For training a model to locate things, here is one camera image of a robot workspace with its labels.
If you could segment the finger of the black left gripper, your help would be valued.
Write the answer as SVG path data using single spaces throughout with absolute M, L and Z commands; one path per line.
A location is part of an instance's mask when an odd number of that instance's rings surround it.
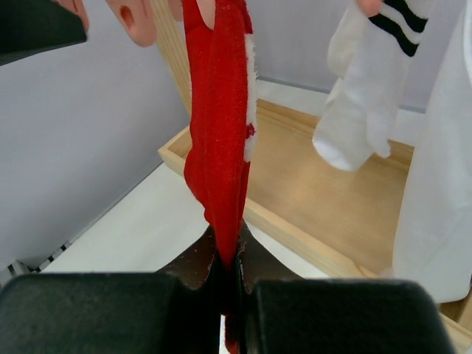
M 49 0 L 1 2 L 1 65 L 87 41 L 80 17 Z

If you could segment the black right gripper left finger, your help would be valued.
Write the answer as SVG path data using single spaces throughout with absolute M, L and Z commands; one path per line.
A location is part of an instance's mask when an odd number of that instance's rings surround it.
M 1 290 L 3 353 L 217 353 L 212 228 L 153 273 L 17 277 Z

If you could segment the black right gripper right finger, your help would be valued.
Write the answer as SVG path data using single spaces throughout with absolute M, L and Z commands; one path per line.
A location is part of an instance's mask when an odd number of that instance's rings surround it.
M 426 291 L 405 280 L 307 280 L 249 230 L 235 259 L 237 313 L 225 319 L 230 353 L 452 353 Z

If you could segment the pink round clip hanger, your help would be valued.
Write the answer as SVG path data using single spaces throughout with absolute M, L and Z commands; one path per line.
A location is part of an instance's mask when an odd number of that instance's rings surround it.
M 89 17 L 83 1 L 63 0 L 55 3 L 78 16 L 85 32 L 88 32 Z M 156 41 L 156 25 L 151 14 L 150 1 L 106 1 L 106 3 L 136 45 L 149 47 Z M 216 1 L 197 0 L 196 3 L 204 24 L 212 30 L 215 26 Z

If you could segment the red sock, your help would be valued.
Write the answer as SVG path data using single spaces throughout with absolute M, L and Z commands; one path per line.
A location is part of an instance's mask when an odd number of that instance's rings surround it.
M 232 274 L 257 141 L 254 39 L 245 1 L 183 1 L 190 65 L 192 147 L 184 180 Z

